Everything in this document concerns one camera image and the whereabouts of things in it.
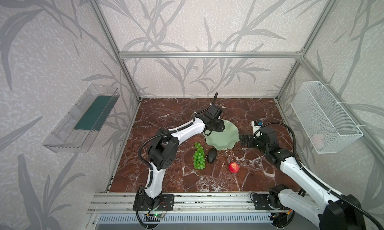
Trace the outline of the green fake grape bunch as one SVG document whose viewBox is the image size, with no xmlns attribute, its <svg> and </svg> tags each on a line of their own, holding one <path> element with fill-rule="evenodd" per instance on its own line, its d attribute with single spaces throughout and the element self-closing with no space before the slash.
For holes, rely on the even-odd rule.
<svg viewBox="0 0 384 230">
<path fill-rule="evenodd" d="M 201 143 L 195 143 L 196 151 L 193 155 L 194 168 L 196 170 L 203 170 L 206 168 L 206 154 Z"/>
</svg>

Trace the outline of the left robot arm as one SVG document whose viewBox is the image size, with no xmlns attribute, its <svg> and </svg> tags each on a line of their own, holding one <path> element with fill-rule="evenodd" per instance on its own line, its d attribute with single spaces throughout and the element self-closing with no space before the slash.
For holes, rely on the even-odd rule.
<svg viewBox="0 0 384 230">
<path fill-rule="evenodd" d="M 138 150 L 139 159 L 149 168 L 147 183 L 139 193 L 148 203 L 159 200 L 163 192 L 166 169 L 173 163 L 180 144 L 205 131 L 223 132 L 223 110 L 211 103 L 209 107 L 195 112 L 190 121 L 172 129 L 160 128 L 155 136 L 146 140 Z"/>
</svg>

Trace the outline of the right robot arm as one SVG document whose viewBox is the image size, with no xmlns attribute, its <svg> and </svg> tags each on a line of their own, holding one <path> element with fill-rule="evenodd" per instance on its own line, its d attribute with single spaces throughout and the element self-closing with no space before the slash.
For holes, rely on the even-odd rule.
<svg viewBox="0 0 384 230">
<path fill-rule="evenodd" d="M 280 147 L 273 128 L 257 127 L 252 135 L 240 135 L 239 138 L 242 146 L 260 150 L 271 164 L 312 198 L 308 200 L 287 186 L 279 185 L 270 190 L 271 203 L 295 211 L 320 230 L 366 229 L 357 198 L 333 189 L 303 166 L 294 152 Z"/>
</svg>

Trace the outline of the dark fake avocado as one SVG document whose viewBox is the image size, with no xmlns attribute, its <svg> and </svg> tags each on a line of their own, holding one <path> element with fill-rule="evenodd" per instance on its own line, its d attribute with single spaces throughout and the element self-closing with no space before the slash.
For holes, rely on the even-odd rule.
<svg viewBox="0 0 384 230">
<path fill-rule="evenodd" d="M 213 164 L 215 159 L 217 158 L 217 155 L 218 155 L 218 151 L 215 148 L 210 149 L 207 154 L 207 162 L 209 164 Z"/>
</svg>

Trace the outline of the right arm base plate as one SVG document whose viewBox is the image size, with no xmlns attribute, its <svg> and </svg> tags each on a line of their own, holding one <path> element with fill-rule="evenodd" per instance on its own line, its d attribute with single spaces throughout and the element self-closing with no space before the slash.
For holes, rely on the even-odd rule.
<svg viewBox="0 0 384 230">
<path fill-rule="evenodd" d="M 270 194 L 250 194 L 251 201 L 255 206 L 255 210 L 279 210 L 275 198 Z"/>
</svg>

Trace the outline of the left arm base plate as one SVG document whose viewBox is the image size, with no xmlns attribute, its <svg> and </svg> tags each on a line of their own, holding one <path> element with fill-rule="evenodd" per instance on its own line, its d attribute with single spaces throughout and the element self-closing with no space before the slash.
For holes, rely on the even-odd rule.
<svg viewBox="0 0 384 230">
<path fill-rule="evenodd" d="M 146 193 L 138 194 L 134 200 L 134 211 L 172 211 L 174 208 L 175 195 L 160 194 L 156 198 L 150 198 Z"/>
</svg>

